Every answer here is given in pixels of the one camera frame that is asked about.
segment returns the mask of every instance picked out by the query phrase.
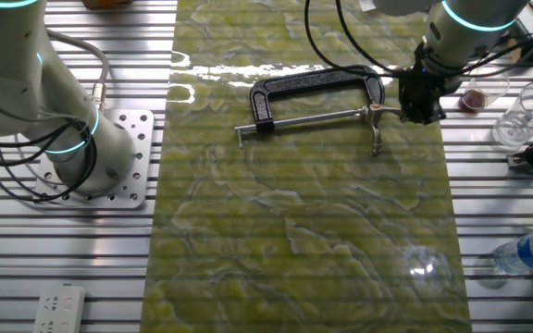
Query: glass cup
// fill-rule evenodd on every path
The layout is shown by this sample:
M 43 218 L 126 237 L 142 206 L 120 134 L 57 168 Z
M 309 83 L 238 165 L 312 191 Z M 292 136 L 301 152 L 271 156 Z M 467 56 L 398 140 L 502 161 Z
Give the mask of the glass cup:
M 472 75 L 490 74 L 500 68 L 487 65 L 470 72 Z M 462 98 L 460 108 L 465 112 L 476 113 L 493 104 L 499 97 L 503 97 L 509 91 L 509 77 L 502 73 L 488 78 L 473 78 L 468 82 Z
M 521 147 L 533 137 L 533 83 L 522 90 L 515 103 L 497 120 L 492 136 L 512 149 Z

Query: green marble mat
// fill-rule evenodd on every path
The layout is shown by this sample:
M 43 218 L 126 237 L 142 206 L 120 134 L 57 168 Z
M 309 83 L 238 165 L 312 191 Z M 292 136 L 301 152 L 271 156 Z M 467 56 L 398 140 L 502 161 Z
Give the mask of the green marble mat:
M 355 37 L 412 64 L 424 18 L 362 13 Z M 313 34 L 362 63 L 334 2 Z M 247 137 L 261 79 L 322 68 L 303 1 L 179 0 L 142 332 L 468 332 L 464 274 L 438 126 L 382 120 L 382 155 L 355 120 Z M 388 81 L 387 105 L 397 105 Z M 358 92 L 278 102 L 277 118 L 352 109 Z

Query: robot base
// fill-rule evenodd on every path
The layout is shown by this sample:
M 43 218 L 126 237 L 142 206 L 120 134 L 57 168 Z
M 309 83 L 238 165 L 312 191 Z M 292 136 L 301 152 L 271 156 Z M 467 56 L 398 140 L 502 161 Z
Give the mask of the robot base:
M 133 138 L 135 143 L 134 163 L 130 174 L 116 186 L 104 193 L 86 195 L 71 193 L 68 197 L 51 203 L 36 204 L 42 209 L 55 210 L 137 210 L 143 208 L 147 192 L 147 176 L 152 150 L 154 132 L 154 114 L 148 110 L 113 110 L 105 111 L 105 116 L 113 123 L 119 124 Z M 53 163 L 43 156 L 38 170 L 39 176 L 60 183 Z M 39 179 L 36 191 L 56 195 L 65 191 L 65 185 L 52 185 Z

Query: white power strip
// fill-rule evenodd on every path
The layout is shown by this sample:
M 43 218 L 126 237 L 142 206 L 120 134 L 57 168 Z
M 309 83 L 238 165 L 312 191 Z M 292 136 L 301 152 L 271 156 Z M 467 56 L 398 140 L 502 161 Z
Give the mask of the white power strip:
M 79 333 L 85 289 L 53 286 L 41 292 L 33 333 Z

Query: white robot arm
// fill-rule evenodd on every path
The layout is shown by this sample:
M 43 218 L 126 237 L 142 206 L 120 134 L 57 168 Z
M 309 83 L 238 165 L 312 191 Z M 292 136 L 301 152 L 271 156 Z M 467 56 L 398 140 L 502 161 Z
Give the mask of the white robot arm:
M 81 119 L 92 134 L 97 156 L 93 173 L 79 192 L 103 193 L 130 173 L 134 143 L 126 130 L 98 112 L 53 49 L 43 24 L 45 6 L 46 0 L 0 0 L 0 136 L 21 133 L 35 140 L 71 119 Z M 46 151 L 68 185 L 83 173 L 84 145 L 80 129 L 71 128 Z
M 458 73 L 487 56 L 528 0 L 374 0 L 388 15 L 405 15 L 430 5 L 428 31 L 415 50 L 415 65 L 400 79 L 401 119 L 430 124 L 445 118 L 440 97 L 461 84 Z

